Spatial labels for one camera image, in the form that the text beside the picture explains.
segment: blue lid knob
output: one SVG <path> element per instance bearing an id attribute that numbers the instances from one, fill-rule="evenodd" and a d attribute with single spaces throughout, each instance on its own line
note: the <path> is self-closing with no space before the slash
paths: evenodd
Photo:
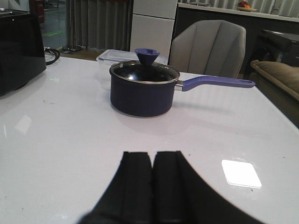
<path id="1" fill-rule="evenodd" d="M 140 63 L 144 66 L 151 66 L 160 54 L 156 50 L 148 48 L 137 48 L 135 53 L 137 54 Z"/>

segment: black cable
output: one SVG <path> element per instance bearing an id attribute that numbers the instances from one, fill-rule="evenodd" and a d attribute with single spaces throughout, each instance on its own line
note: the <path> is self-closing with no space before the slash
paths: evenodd
<path id="1" fill-rule="evenodd" d="M 55 58 L 53 60 L 46 62 L 46 65 L 53 64 L 60 57 L 60 52 L 58 50 L 52 49 L 52 48 L 44 48 L 44 49 L 45 49 L 45 52 L 48 52 L 51 55 L 55 56 Z"/>

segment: gray chair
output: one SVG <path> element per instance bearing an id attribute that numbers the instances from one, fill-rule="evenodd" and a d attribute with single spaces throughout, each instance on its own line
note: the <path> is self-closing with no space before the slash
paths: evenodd
<path id="1" fill-rule="evenodd" d="M 169 65 L 181 72 L 236 78 L 245 39 L 245 28 L 231 22 L 196 22 L 173 40 Z"/>

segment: blue handle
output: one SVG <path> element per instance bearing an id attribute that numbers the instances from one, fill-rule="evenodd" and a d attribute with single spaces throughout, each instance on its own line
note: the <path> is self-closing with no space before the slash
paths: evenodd
<path id="1" fill-rule="evenodd" d="M 196 86 L 210 84 L 210 85 L 222 85 L 231 87 L 241 88 L 252 88 L 256 85 L 255 82 L 237 78 L 226 78 L 226 77 L 214 77 L 214 76 L 199 76 L 183 81 L 182 91 L 188 91 Z"/>

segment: couch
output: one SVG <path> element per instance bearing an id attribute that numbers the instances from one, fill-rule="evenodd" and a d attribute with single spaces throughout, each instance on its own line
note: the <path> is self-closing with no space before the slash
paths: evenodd
<path id="1" fill-rule="evenodd" d="M 299 128 L 299 67 L 254 60 L 248 79 Z"/>

